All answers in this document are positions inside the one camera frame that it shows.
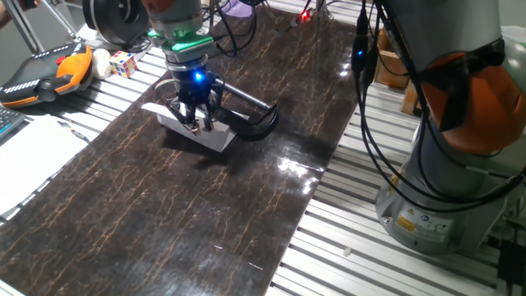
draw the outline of white ball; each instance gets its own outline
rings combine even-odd
[[[108,63],[109,59],[112,57],[109,54],[109,51],[106,49],[97,49],[93,52],[94,62],[105,62]]]
[[[97,79],[106,79],[112,73],[112,68],[109,66],[109,62],[97,62],[92,66],[93,77]]]

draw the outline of wooden block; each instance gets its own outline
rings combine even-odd
[[[400,111],[409,115],[420,116],[422,114],[422,107],[420,106],[417,91],[412,82],[409,83],[408,88],[405,90],[405,96]]]
[[[378,49],[393,51],[390,49],[390,46],[391,44],[389,42],[389,38],[387,38],[385,28],[382,28],[380,34],[378,35]]]
[[[409,77],[396,76],[389,73],[389,71],[385,69],[381,62],[383,61],[387,68],[389,68],[389,70],[391,70],[393,73],[403,74],[407,72],[404,65],[402,64],[402,61],[400,61],[399,57],[396,55],[396,53],[394,53],[393,48],[390,46],[385,28],[382,29],[378,35],[378,49],[380,50],[380,57],[376,65],[375,81],[387,86],[405,89],[408,86]]]
[[[405,67],[402,61],[398,58],[396,53],[392,53],[386,50],[380,50],[381,60],[393,73],[405,73]],[[376,66],[375,81],[385,84],[387,86],[405,89],[409,84],[409,77],[407,76],[396,76],[387,71],[381,61],[378,61]]]

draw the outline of orange device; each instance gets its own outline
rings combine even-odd
[[[57,95],[84,90],[91,77],[90,46],[80,42],[63,45],[26,59],[0,87],[0,104],[20,108],[50,102]]]

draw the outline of rubik's cube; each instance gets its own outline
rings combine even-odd
[[[130,77],[137,68],[137,62],[131,53],[118,51],[110,59],[109,64],[112,67],[113,74],[124,78]]]

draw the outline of marble pattern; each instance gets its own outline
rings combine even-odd
[[[258,16],[253,43],[209,69],[277,103],[276,129],[215,153],[140,109],[159,101],[150,87],[0,228],[1,280],[27,295],[265,292],[356,95],[345,70],[353,27],[324,21],[318,43],[316,21],[276,37]],[[238,32],[248,24],[232,21]],[[172,86],[159,92],[173,96]]]

